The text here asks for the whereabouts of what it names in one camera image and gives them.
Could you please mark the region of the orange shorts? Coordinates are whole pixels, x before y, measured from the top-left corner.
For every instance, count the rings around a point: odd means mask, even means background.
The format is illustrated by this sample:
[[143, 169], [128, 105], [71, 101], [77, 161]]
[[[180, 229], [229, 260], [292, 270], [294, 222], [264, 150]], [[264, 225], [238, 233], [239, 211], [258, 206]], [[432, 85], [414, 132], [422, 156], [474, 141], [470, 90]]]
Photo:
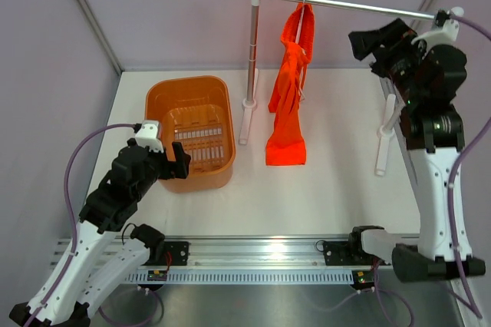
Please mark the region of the orange shorts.
[[315, 14], [310, 4], [299, 3], [283, 28], [280, 42], [285, 52], [275, 79], [268, 109], [275, 115], [273, 132], [265, 146], [268, 166], [306, 163], [299, 108], [307, 68], [313, 56]]

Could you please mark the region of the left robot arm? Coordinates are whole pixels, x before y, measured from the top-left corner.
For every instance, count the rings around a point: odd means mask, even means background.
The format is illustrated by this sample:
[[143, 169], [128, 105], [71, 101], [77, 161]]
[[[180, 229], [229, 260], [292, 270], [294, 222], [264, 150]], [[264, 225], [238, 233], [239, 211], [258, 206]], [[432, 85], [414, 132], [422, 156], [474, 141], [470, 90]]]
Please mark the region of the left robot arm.
[[137, 204], [158, 180], [185, 179], [191, 157], [180, 142], [152, 151], [130, 139], [111, 169], [83, 206], [75, 233], [48, 281], [28, 302], [13, 306], [10, 319], [19, 326], [88, 326], [102, 302], [130, 271], [145, 263], [170, 261], [165, 236], [139, 225], [127, 245], [97, 272], [103, 251], [137, 211]]

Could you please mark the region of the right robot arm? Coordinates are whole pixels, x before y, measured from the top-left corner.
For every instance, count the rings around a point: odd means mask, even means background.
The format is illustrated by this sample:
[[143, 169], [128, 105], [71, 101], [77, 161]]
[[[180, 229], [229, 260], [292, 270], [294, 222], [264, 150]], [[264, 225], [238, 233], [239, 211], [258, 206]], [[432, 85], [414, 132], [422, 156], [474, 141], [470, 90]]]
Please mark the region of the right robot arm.
[[390, 143], [402, 133], [414, 175], [420, 232], [414, 244], [379, 226], [352, 230], [348, 256], [365, 263], [372, 256], [391, 264], [401, 282], [423, 282], [482, 276], [486, 264], [473, 255], [466, 234], [460, 184], [461, 160], [468, 144], [463, 120], [453, 106], [466, 80], [466, 55], [454, 42], [459, 25], [447, 19], [419, 35], [401, 19], [371, 31], [353, 31], [353, 56], [373, 56], [371, 71], [389, 80], [377, 135], [375, 173], [387, 170]]

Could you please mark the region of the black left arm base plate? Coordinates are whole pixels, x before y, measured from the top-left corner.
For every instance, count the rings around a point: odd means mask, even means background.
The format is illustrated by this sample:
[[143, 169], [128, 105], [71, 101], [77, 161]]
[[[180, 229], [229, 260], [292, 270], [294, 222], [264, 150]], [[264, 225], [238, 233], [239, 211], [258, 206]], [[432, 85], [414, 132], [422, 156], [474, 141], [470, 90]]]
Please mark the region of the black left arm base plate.
[[186, 266], [189, 258], [189, 242], [165, 241], [150, 248], [146, 266]]

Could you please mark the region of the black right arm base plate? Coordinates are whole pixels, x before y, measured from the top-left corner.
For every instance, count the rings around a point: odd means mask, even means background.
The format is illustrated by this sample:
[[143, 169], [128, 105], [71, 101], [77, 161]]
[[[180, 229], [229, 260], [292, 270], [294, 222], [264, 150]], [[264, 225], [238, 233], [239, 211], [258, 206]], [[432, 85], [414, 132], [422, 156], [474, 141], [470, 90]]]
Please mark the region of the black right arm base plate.
[[366, 266], [369, 261], [363, 256], [353, 253], [347, 241], [326, 241], [315, 243], [315, 249], [320, 252], [326, 266]]

